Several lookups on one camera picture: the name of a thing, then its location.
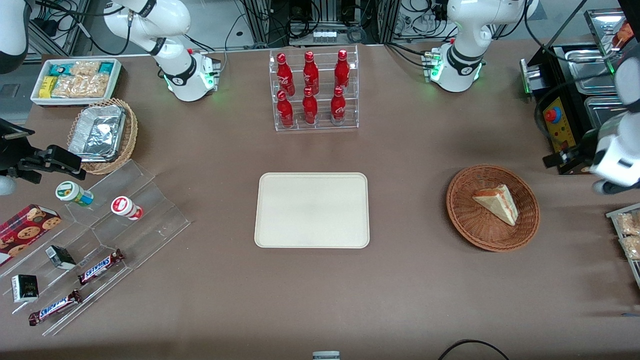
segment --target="table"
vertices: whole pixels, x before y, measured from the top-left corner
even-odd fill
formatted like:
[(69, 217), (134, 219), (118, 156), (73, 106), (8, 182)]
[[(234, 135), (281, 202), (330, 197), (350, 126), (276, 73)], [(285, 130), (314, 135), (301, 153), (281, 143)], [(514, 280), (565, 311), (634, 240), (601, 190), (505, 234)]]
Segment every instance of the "table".
[[(0, 305), (0, 357), (436, 359), (476, 338), (512, 359), (637, 359), (638, 319), (620, 314), (637, 311), (639, 292), (604, 214), (640, 193), (598, 196), (594, 177), (543, 168), (549, 146), (518, 73), (535, 50), (494, 43), (477, 83), (449, 94), (388, 49), (359, 46), (360, 129), (326, 134), (275, 132), (268, 51), (230, 53), (219, 92), (194, 103), (167, 91), (151, 57), (121, 58), (117, 94), (140, 122), (133, 157), (193, 223), (57, 336)], [(66, 143), (77, 112), (34, 106), (31, 143)], [(478, 163), (510, 168), (536, 194), (541, 226), (525, 248), (482, 251), (447, 218), (449, 181)], [(365, 174), (369, 246), (256, 246), (265, 172)], [(53, 189), (64, 179), (20, 182), (0, 218), (32, 202), (61, 208)], [(497, 358), (465, 346), (447, 360)]]

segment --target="round wicker basket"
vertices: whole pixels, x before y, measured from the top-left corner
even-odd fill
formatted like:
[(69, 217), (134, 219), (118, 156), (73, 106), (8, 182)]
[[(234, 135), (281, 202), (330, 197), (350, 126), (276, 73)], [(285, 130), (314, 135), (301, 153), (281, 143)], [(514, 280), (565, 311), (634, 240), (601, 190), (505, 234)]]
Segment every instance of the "round wicker basket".
[[(118, 168), (120, 168), (124, 163), (126, 163), (129, 158), (131, 158), (131, 154), (133, 153), (133, 149), (136, 146), (136, 136), (138, 135), (138, 120), (136, 119), (136, 114), (133, 113), (129, 105), (120, 100), (120, 99), (108, 99), (100, 102), (96, 102), (95, 104), (89, 105), (89, 107), (96, 106), (109, 106), (109, 105), (118, 105), (123, 107), (127, 111), (127, 118), (125, 119), (124, 124), (124, 134), (122, 140), (120, 142), (120, 155), (118, 155), (117, 159), (111, 163), (83, 163), (82, 168), (87, 172), (95, 175), (106, 175), (109, 174)], [(76, 116), (76, 121), (74, 121), (73, 125), (71, 125), (71, 132), (67, 136), (67, 147), (71, 143), (71, 138), (76, 131), (76, 125), (78, 123), (78, 119), (80, 118), (80, 114)]]
[[(472, 198), (476, 191), (500, 184), (509, 188), (518, 209), (515, 226), (506, 224)], [(540, 209), (529, 186), (516, 174), (495, 165), (476, 165), (458, 172), (447, 190), (447, 211), (462, 236), (495, 252), (527, 245), (540, 226)]]

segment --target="cookie box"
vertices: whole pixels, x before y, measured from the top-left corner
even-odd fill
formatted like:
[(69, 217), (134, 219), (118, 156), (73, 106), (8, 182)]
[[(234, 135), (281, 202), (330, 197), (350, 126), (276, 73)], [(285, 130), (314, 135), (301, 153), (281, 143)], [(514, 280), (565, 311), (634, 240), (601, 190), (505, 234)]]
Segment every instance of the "cookie box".
[[(82, 97), (82, 98), (51, 98), (51, 97), (40, 97), (40, 88), (42, 87), (42, 83), (46, 78), (50, 77), (51, 69), (55, 66), (60, 66), (61, 64), (73, 63), (74, 61), (96, 61), (101, 63), (110, 63), (113, 64), (113, 67), (110, 70), (109, 81), (107, 83), (106, 90), (104, 92), (103, 97)], [(122, 68), (122, 64), (114, 58), (71, 58), (71, 59), (56, 59), (56, 60), (47, 60), (42, 64), (42, 69), (40, 70), (40, 75), (38, 76), (38, 81), (36, 81), (36, 85), (33, 87), (33, 91), (31, 92), (31, 101), (34, 104), (40, 105), (42, 107), (65, 107), (65, 106), (84, 106), (88, 104), (93, 104), (95, 102), (108, 100), (113, 95), (113, 91), (116, 88), (116, 84), (118, 83), (118, 76), (120, 75), (120, 69)]]
[(31, 204), (0, 225), (0, 266), (20, 254), (61, 221), (57, 212)]

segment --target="snickers bar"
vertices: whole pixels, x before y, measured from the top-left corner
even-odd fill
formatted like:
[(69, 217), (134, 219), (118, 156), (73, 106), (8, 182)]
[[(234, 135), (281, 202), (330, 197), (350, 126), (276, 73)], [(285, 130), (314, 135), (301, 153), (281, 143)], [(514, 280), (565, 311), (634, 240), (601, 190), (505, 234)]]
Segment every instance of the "snickers bar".
[(35, 313), (32, 313), (31, 315), (29, 315), (29, 325), (36, 326), (40, 322), (48, 318), (49, 316), (63, 311), (64, 309), (68, 308), (72, 304), (79, 304), (81, 302), (82, 302), (82, 296), (80, 296), (80, 293), (78, 292), (78, 290), (74, 290), (67, 297), (63, 297), (62, 299), (45, 307), (44, 309), (40, 311), (36, 311)]
[(116, 249), (114, 252), (110, 253), (109, 256), (107, 256), (104, 260), (87, 270), (84, 274), (78, 275), (80, 285), (85, 285), (96, 277), (102, 275), (102, 273), (107, 271), (108, 268), (119, 263), (122, 259), (124, 259), (124, 255), (122, 255), (120, 249)]

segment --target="coca-cola bottle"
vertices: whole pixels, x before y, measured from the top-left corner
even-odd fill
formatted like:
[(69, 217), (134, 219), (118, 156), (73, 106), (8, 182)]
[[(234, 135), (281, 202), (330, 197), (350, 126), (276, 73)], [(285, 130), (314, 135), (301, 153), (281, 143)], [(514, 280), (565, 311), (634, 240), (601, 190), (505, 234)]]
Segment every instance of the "coca-cola bottle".
[(314, 97), (314, 92), (309, 86), (305, 88), (305, 98), (302, 99), (302, 107), (305, 110), (305, 121), (307, 124), (315, 125), (318, 115), (318, 101)]
[(305, 52), (305, 68), (302, 70), (305, 76), (305, 87), (308, 86), (314, 95), (320, 92), (320, 75), (318, 65), (314, 61), (314, 54), (311, 51)]
[(278, 116), (283, 127), (293, 127), (293, 107), (289, 100), (287, 100), (287, 94), (284, 91), (278, 90)]
[(331, 99), (331, 122), (333, 125), (340, 126), (344, 124), (344, 107), (346, 101), (342, 96), (342, 87), (336, 86), (333, 90), (333, 99)]
[(338, 63), (335, 64), (335, 86), (341, 86), (343, 90), (349, 87), (349, 63), (347, 62), (347, 51), (338, 51)]
[(276, 56), (278, 60), (278, 82), (280, 83), (280, 89), (284, 90), (288, 96), (293, 96), (296, 93), (296, 87), (293, 85), (293, 73), (289, 64), (287, 64), (287, 57), (280, 53)]

